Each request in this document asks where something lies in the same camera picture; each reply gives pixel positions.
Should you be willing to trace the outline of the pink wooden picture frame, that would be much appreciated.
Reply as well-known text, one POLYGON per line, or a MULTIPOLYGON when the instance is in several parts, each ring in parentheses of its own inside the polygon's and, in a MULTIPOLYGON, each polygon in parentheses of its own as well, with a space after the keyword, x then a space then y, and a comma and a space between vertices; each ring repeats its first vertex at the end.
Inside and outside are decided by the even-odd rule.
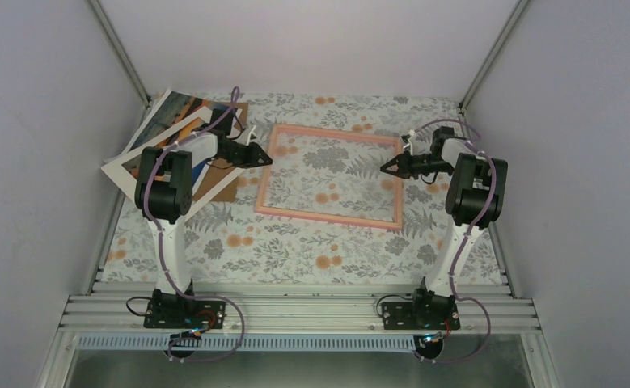
POLYGON ((401 151, 389 136, 276 124, 256 199, 258 213, 401 230, 403 184, 380 167, 401 151))

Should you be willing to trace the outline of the sunset photo print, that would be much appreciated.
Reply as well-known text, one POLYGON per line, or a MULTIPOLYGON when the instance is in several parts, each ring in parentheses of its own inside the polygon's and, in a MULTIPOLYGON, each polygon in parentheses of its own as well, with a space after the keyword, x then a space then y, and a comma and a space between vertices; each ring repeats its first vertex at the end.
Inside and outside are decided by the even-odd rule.
POLYGON ((225 117, 222 122, 196 140, 186 142, 185 139, 205 129, 213 121, 210 110, 200 108, 189 117, 173 124, 169 129, 106 163, 102 166, 102 171, 130 200, 134 200, 137 177, 142 168, 142 151, 149 146, 166 149, 178 142, 181 144, 181 150, 192 154, 191 182, 193 183, 192 191, 196 193, 206 175, 207 164, 216 158, 217 137, 223 132, 228 136, 234 132, 234 117, 232 115, 225 117))

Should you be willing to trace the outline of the white paper mat border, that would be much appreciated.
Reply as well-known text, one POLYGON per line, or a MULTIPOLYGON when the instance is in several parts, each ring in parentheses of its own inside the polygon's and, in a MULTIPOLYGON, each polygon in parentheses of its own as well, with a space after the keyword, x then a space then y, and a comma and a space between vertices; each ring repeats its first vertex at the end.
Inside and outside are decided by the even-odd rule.
MULTIPOLYGON (((139 147, 133 148, 104 164, 101 170, 130 200, 135 200, 137 172, 144 148, 147 146, 168 146, 176 137, 184 139, 200 125, 207 124, 210 118, 210 109, 206 106, 200 107, 189 116, 173 124, 169 129, 142 143, 139 147)), ((216 167, 208 162, 199 175, 192 179, 192 203, 187 216, 193 216, 214 200, 233 201, 237 186, 235 180, 244 172, 243 168, 230 167, 226 162, 219 163, 216 167)))

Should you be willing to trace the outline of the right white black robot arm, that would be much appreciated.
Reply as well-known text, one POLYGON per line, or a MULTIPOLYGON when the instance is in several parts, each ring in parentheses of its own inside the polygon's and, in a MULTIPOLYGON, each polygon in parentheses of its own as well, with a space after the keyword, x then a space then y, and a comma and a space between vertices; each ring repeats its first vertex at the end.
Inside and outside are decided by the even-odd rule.
POLYGON ((490 158, 451 127, 435 129, 427 154, 409 149, 380 167, 401 179, 436 177, 450 183, 445 210, 450 216, 436 261, 408 300, 384 302, 381 315, 387 328, 438 329, 458 327, 457 280, 476 240, 496 221, 503 208, 508 163, 490 158))

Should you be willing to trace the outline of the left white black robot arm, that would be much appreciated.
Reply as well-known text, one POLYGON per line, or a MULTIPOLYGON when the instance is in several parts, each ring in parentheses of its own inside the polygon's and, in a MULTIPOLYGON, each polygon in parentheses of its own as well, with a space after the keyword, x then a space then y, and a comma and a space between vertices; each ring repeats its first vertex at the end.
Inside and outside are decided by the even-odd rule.
POLYGON ((212 162, 222 159, 230 167, 266 167, 273 160, 251 138, 232 135, 235 110, 213 114, 203 124, 169 145, 142 149, 134 191, 134 203, 142 211, 154 235, 158 279, 154 291, 145 297, 145 311, 139 315, 146 328, 190 327, 195 323, 215 325, 225 302, 199 300, 185 257, 185 223, 193 195, 203 173, 212 162))

